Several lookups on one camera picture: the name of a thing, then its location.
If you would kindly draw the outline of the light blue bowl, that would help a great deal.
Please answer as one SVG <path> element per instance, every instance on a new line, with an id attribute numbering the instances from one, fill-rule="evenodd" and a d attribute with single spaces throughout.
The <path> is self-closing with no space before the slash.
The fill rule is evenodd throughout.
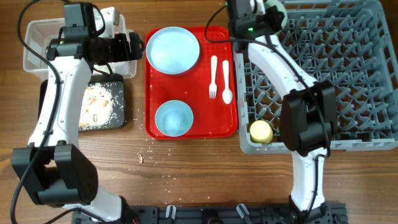
<path id="1" fill-rule="evenodd" d="M 169 100 L 155 112 L 156 128 L 167 137 L 176 138 L 186 134 L 192 127 L 194 115 L 184 101 Z"/>

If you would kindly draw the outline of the light blue plate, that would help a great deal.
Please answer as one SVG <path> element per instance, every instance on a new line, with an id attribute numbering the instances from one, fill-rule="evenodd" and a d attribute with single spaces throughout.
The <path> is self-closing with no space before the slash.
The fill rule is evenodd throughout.
<path id="1" fill-rule="evenodd" d="M 198 39 L 182 27 L 165 27 L 148 40 L 146 56 L 158 72 L 178 75 L 187 72 L 200 56 Z"/>

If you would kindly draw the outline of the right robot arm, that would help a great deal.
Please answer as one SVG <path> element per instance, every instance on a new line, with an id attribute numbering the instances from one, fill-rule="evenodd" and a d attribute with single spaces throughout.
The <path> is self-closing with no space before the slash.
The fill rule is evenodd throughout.
<path id="1" fill-rule="evenodd" d="M 230 39 L 273 84 L 282 98 L 279 134 L 292 153 L 294 183 L 290 205 L 298 223 L 326 215 L 323 166 L 337 130 L 335 87 L 298 65 L 278 34 L 287 23 L 279 1 L 227 1 Z"/>

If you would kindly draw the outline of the yellow plastic cup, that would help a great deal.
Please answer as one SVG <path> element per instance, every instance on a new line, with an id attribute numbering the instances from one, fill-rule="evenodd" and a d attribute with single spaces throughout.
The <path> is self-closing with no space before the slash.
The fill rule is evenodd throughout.
<path id="1" fill-rule="evenodd" d="M 269 144 L 273 138 L 270 124 L 263 120 L 253 122 L 249 127 L 249 134 L 254 143 Z"/>

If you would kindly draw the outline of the mint green bowl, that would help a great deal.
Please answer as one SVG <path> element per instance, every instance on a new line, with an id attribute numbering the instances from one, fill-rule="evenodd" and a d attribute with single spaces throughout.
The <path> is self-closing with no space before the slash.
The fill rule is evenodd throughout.
<path id="1" fill-rule="evenodd" d="M 281 28 L 283 29 L 288 22 L 288 16 L 287 16 L 287 10 L 284 7 L 284 5 L 279 1 L 279 0 L 267 0 L 264 2 L 266 9 L 271 8 L 272 6 L 275 6 L 277 10 L 281 13 L 283 13 L 283 19 L 280 23 Z"/>

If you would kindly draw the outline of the white plastic spoon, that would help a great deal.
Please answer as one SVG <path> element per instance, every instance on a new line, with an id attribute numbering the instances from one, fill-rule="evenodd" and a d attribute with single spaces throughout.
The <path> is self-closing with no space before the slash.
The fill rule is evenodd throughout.
<path id="1" fill-rule="evenodd" d="M 224 60 L 223 66 L 223 78 L 224 78 L 224 90 L 222 92 L 222 98 L 225 104 L 230 104 L 233 99 L 232 91 L 229 87 L 229 62 Z"/>

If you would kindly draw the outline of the white plastic fork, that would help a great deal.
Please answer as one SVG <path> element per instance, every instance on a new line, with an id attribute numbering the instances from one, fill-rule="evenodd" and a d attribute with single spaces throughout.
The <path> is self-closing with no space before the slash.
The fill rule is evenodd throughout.
<path id="1" fill-rule="evenodd" d="M 211 83 L 209 85 L 209 96 L 210 99 L 216 98 L 217 85 L 216 85 L 216 72 L 218 65 L 218 57 L 213 55 L 211 57 Z"/>

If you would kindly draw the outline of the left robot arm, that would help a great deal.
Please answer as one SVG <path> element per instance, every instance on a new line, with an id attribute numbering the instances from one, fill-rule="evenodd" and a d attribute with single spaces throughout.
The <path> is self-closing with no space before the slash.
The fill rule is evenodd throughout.
<path id="1" fill-rule="evenodd" d="M 37 205 L 78 212 L 99 223 L 137 223 L 126 200 L 102 188 L 96 167 L 80 151 L 83 96 L 96 66 L 139 60 L 145 49 L 137 33 L 115 33 L 118 10 L 65 1 L 65 24 L 39 54 L 49 70 L 37 125 L 26 147 L 12 152 L 19 177 Z"/>

